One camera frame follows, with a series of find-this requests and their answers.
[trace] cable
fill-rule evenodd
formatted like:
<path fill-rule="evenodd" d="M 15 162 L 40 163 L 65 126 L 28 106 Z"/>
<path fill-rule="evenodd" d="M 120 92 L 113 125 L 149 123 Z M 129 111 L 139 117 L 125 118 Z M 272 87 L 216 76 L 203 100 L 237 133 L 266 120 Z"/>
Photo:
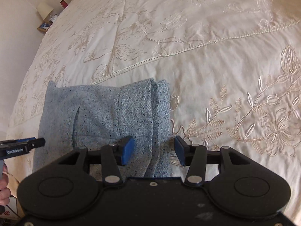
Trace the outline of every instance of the cable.
<path fill-rule="evenodd" d="M 17 213 L 14 212 L 13 209 L 11 209 L 8 205 L 6 205 L 8 207 L 8 209 L 10 209 L 18 218 L 21 218 Z"/>

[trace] person's finger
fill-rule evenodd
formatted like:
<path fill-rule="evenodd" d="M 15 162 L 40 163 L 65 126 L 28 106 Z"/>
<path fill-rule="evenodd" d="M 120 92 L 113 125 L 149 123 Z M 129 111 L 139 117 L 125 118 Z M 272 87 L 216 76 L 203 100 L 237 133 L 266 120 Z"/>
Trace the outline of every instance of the person's finger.
<path fill-rule="evenodd" d="M 5 189 L 7 185 L 8 185 L 8 176 L 5 173 L 3 173 L 2 179 L 0 180 L 0 190 Z"/>
<path fill-rule="evenodd" d="M 9 188 L 5 188 L 0 191 L 0 200 L 4 200 L 11 195 L 11 190 Z"/>
<path fill-rule="evenodd" d="M 9 198 L 5 198 L 4 200 L 0 200 L 0 205 L 7 205 L 10 201 Z"/>
<path fill-rule="evenodd" d="M 5 165 L 5 164 L 3 165 L 3 171 L 8 172 L 7 165 Z"/>

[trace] cream satin fabric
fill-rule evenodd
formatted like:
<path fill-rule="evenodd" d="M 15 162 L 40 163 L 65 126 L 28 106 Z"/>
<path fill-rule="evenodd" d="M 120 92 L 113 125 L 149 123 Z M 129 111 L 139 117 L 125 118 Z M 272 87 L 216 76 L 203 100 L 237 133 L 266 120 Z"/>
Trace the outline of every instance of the cream satin fabric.
<path fill-rule="evenodd" d="M 58 87 L 171 84 L 173 135 L 231 146 L 285 178 L 301 224 L 301 0 L 73 0 L 27 72 L 8 138 L 37 136 Z M 32 153 L 7 160 L 22 180 Z M 175 155 L 173 176 L 185 176 Z M 207 178 L 216 174 L 210 168 Z"/>

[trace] lampshade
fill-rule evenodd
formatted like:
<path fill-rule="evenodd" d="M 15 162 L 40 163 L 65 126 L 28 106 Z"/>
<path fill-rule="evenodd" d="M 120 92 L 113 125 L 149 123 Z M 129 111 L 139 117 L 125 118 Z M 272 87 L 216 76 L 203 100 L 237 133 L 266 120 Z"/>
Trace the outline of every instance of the lampshade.
<path fill-rule="evenodd" d="M 53 11 L 53 7 L 49 6 L 46 2 L 41 2 L 37 7 L 37 11 L 42 19 L 45 19 Z"/>

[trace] folded garment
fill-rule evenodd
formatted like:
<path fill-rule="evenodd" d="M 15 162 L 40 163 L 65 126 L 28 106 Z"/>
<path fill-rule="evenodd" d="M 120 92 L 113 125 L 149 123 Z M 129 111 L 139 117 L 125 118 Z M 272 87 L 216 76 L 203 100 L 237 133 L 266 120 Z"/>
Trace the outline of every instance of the folded garment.
<path fill-rule="evenodd" d="M 135 149 L 129 164 L 120 167 L 123 177 L 170 176 L 170 88 L 165 80 L 121 88 L 57 88 L 50 81 L 39 127 L 46 144 L 35 150 L 33 172 L 76 147 L 99 150 L 128 135 L 135 138 Z"/>

